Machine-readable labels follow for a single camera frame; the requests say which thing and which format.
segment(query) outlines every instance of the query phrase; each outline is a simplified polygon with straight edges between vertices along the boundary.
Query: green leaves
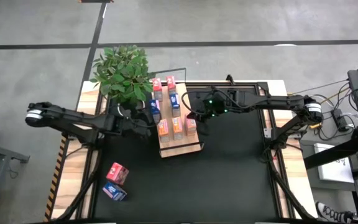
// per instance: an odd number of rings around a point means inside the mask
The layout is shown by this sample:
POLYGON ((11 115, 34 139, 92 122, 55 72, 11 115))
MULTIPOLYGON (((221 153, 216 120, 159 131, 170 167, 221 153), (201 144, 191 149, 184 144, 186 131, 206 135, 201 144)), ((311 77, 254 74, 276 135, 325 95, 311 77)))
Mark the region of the green leaves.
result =
POLYGON ((152 91, 144 49, 135 45, 106 48, 93 63, 95 72, 90 82, 100 83, 101 93, 117 103, 144 101, 144 93, 152 91))
POLYGON ((125 81, 123 81, 122 84, 124 84, 124 86, 129 86, 131 83, 132 83, 131 81, 125 80, 125 81))
POLYGON ((122 68, 124 68, 124 62, 120 62, 117 66, 117 68, 120 70, 122 68))
POLYGON ((114 84, 114 85, 111 85, 110 87, 112 90, 118 90, 120 91, 121 93, 124 93, 125 92, 125 88, 123 85, 119 85, 119 84, 114 84))
POLYGON ((138 100, 146 100, 146 96, 142 93, 142 90, 140 90, 140 86, 138 83, 135 83, 135 95, 138 100))
POLYGON ((151 93, 153 92, 153 85, 151 83, 144 83, 143 84, 144 90, 151 93))
POLYGON ((117 82, 124 81, 124 77, 122 77, 122 75, 120 75, 120 74, 115 74, 115 75, 112 76, 112 78, 117 82))
POLYGON ((100 92, 102 93, 102 95, 107 95, 109 93, 110 90, 110 86, 108 85, 104 85, 100 88, 100 92))
POLYGON ((104 54, 105 56, 113 55, 112 49, 108 49, 108 48, 104 49, 104 54))

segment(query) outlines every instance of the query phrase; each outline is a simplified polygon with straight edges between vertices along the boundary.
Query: black table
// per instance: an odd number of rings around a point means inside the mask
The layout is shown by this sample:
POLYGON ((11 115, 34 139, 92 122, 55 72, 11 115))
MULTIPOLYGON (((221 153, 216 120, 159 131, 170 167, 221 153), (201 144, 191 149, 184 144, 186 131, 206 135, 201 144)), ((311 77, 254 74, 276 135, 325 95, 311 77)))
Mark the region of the black table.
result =
MULTIPOLYGON (((256 83, 247 87, 242 90, 257 93, 256 83)), ((195 100, 190 95, 192 106, 195 100)), ((267 164, 260 162, 265 149, 263 121, 261 111, 211 119, 209 136, 199 134, 205 143, 202 151, 165 159, 158 153, 157 136, 151 138, 154 141, 109 138, 101 150, 91 216, 115 222, 253 223, 277 218, 276 185, 267 164), (113 162, 130 170, 123 202, 112 201, 102 191, 113 162)))

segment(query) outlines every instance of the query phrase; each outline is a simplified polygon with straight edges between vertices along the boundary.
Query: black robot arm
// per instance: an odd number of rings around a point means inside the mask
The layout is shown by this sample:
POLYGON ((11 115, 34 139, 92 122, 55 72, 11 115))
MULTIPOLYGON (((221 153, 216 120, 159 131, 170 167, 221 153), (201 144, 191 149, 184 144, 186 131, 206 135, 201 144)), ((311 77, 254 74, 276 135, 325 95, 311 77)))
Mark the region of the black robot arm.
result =
POLYGON ((49 102, 30 103, 25 122, 32 127, 51 127, 78 138, 80 143, 94 144, 99 133, 110 133, 118 116, 102 114, 93 116, 68 110, 49 102), (77 125, 87 126, 83 129, 77 125))
POLYGON ((306 125, 318 124, 323 120, 321 105, 309 96, 258 96, 245 91, 222 91, 211 87, 211 92, 203 100, 204 111, 192 111, 188 118, 204 123, 207 119, 220 114, 248 113, 253 110, 290 110, 296 116, 281 128, 275 128, 268 134, 271 148, 284 149, 289 136, 306 125))

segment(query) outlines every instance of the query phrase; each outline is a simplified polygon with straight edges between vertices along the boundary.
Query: concrete floor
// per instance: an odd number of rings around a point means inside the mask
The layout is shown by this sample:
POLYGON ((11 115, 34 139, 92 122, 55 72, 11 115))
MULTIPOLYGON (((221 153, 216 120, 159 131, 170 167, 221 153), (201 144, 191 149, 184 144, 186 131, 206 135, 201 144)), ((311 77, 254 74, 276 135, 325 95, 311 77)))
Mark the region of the concrete floor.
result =
MULTIPOLYGON (((0 45, 91 43, 100 6, 0 0, 0 45)), ((344 39, 358 40, 358 0, 118 0, 108 4, 99 43, 344 39)), ((27 165, 12 162, 19 176, 7 175, 0 223, 42 220, 60 133, 26 126, 25 111, 38 101, 74 108, 88 52, 0 50, 0 146, 31 155, 27 165)), ((238 80, 281 79, 291 92, 343 80, 358 68, 358 45, 154 48, 147 53, 150 71, 186 67, 188 80, 223 79, 228 73, 238 80)), ((333 95, 340 86, 304 94, 333 95)), ((341 109, 352 112, 346 103, 341 109)), ((313 195, 334 208, 354 210, 349 192, 313 189, 313 195)))

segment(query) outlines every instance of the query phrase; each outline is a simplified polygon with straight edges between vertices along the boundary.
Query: white shoe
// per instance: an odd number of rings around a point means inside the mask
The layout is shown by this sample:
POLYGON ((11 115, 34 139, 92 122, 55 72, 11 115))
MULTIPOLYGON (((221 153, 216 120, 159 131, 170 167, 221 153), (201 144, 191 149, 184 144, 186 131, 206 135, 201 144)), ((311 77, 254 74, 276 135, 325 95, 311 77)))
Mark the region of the white shoe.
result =
POLYGON ((352 212, 337 212, 327 205, 316 202, 317 214, 330 222, 350 223, 353 219, 352 212))

